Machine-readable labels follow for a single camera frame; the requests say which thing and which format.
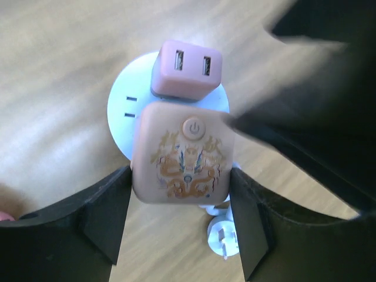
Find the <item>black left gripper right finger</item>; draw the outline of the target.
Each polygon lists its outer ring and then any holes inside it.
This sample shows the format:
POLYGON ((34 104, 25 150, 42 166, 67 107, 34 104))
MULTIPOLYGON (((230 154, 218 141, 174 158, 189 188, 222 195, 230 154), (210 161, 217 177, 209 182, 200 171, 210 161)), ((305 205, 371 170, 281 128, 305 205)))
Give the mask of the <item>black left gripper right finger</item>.
POLYGON ((312 211, 231 171, 230 205, 246 281, 374 281, 375 213, 312 211))

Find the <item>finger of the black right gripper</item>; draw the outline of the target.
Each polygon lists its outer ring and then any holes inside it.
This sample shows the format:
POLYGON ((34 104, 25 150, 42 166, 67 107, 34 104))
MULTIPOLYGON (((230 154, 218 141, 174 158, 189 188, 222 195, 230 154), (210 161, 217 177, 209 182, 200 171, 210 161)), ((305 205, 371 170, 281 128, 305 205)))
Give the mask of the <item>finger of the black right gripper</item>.
POLYGON ((375 46, 375 1, 294 1, 267 30, 279 39, 375 46))
POLYGON ((349 46, 227 119, 361 212, 375 210, 375 49, 349 46))

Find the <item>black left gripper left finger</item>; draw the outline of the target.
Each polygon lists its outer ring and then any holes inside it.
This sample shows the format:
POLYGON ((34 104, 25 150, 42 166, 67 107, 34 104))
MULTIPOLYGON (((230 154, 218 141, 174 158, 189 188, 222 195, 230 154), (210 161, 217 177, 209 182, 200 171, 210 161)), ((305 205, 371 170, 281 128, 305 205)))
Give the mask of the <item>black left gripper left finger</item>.
POLYGON ((132 172, 121 167, 50 206, 1 222, 1 281, 109 281, 132 172))

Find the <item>pink triangular power strip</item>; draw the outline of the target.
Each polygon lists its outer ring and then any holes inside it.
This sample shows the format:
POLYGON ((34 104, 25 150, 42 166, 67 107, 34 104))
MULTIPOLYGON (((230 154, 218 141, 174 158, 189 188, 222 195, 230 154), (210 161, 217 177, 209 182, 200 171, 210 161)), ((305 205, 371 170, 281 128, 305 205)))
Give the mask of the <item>pink triangular power strip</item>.
POLYGON ((10 214, 0 211, 0 221, 15 221, 15 219, 10 214))

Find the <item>small pink plug adapter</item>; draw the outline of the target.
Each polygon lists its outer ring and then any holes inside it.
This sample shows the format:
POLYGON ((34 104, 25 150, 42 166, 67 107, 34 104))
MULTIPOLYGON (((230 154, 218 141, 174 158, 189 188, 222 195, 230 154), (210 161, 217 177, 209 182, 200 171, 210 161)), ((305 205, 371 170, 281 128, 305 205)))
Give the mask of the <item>small pink plug adapter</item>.
POLYGON ((154 62, 150 88, 156 96, 202 100, 221 84, 222 67, 219 51, 168 40, 154 62))

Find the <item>white round power strip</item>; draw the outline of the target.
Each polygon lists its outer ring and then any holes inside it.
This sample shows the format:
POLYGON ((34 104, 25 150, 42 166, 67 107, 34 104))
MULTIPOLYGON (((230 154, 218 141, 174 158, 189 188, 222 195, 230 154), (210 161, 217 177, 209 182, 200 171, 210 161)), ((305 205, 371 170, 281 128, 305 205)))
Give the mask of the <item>white round power strip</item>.
POLYGON ((222 85, 197 102, 155 96, 150 84, 157 56, 158 52, 155 51, 131 61, 115 79, 108 97, 109 130, 117 147, 129 160, 132 158, 137 117, 152 102, 161 100, 227 113, 230 111, 229 100, 222 85))

